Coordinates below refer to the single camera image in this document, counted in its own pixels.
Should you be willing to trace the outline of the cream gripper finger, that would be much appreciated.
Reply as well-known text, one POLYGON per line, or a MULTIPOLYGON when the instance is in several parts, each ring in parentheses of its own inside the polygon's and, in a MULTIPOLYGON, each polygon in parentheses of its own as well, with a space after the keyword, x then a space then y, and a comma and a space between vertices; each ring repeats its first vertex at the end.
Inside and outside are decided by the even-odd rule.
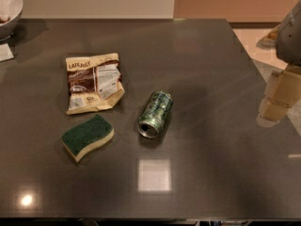
POLYGON ((301 100, 301 67, 289 64, 281 72, 272 71, 259 107, 257 124, 272 127, 301 100))

